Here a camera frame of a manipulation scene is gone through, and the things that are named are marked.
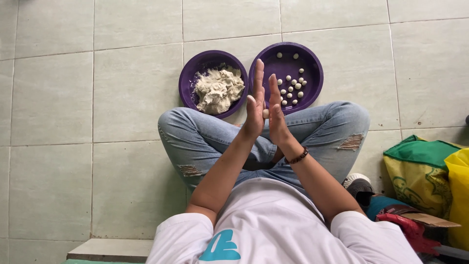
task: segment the bracelet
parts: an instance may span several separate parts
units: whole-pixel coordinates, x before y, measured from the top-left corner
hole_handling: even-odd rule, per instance
[[[299,157],[292,159],[291,161],[288,161],[285,158],[285,164],[295,164],[295,163],[300,162],[302,159],[304,159],[304,157],[306,157],[306,155],[308,154],[310,150],[308,149],[307,146],[303,146],[303,148],[304,148],[304,152]]]

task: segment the sleeve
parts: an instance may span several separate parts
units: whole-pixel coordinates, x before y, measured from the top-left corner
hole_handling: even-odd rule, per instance
[[[331,233],[352,255],[370,264],[422,263],[400,227],[390,222],[373,222],[359,212],[347,211],[334,217]]]
[[[194,264],[213,237],[210,219],[199,213],[172,216],[156,229],[146,264]]]

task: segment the white t-shirt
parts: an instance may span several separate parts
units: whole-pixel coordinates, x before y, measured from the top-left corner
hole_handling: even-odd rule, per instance
[[[306,196],[273,179],[241,183],[219,215],[215,230],[203,214],[168,218],[146,263],[422,263],[397,225],[348,211],[329,231]]]

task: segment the ripped jeans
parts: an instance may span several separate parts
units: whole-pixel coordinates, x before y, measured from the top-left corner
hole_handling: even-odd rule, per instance
[[[340,183],[350,172],[370,126],[367,110],[347,101],[307,108],[285,116],[285,121],[298,142]],[[189,108],[174,108],[161,115],[158,130],[171,163],[192,192],[240,128]],[[248,159],[268,163],[276,150],[266,120]],[[256,177],[282,181],[309,197],[285,158],[268,170],[241,170],[235,186]]]

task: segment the purple plastic bowl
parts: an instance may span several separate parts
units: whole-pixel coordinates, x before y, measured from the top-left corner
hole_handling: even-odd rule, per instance
[[[277,58],[277,53],[282,53],[282,58]],[[298,59],[293,59],[293,55],[298,53]],[[285,89],[286,94],[281,96],[287,100],[286,105],[282,106],[285,115],[294,113],[310,106],[319,96],[324,82],[324,73],[318,57],[307,47],[295,42],[279,42],[272,44],[261,51],[251,64],[249,70],[249,88],[252,92],[254,81],[254,70],[256,68],[257,59],[264,62],[264,79],[262,86],[265,88],[265,106],[269,108],[270,90],[269,77],[275,73],[277,79],[282,79],[283,83],[279,85],[279,89]],[[304,72],[299,73],[299,69],[303,68]],[[291,76],[291,80],[287,81],[287,75]],[[291,84],[293,79],[297,80],[303,77],[307,82],[305,86],[301,86],[299,90]],[[293,86],[292,98],[287,99],[289,93],[288,87]],[[303,92],[303,97],[298,98],[298,92]]]
[[[225,118],[236,112],[239,107],[241,107],[242,103],[248,96],[248,74],[236,57],[221,50],[207,50],[201,52],[192,57],[192,59],[190,59],[182,69],[181,75],[179,76],[179,96],[181,97],[182,103],[185,107],[198,111],[197,104],[199,103],[199,96],[194,92],[197,80],[199,80],[199,76],[196,75],[196,73],[200,72],[202,75],[205,75],[208,69],[217,68],[221,70],[223,67],[220,67],[220,64],[222,63],[225,64],[225,67],[231,66],[234,69],[241,70],[241,79],[244,82],[244,90],[241,98],[234,101],[228,111],[213,116],[220,119]]]

